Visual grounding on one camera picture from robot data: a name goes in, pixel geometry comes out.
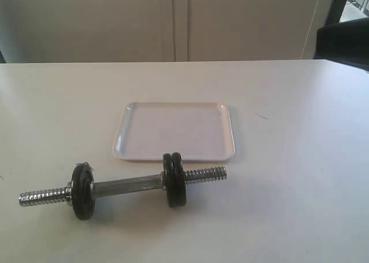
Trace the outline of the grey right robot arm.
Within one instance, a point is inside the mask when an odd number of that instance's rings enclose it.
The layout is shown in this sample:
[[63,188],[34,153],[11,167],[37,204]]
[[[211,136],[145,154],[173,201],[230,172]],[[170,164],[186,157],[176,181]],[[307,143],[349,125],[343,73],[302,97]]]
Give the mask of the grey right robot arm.
[[314,58],[368,71],[368,18],[318,29]]

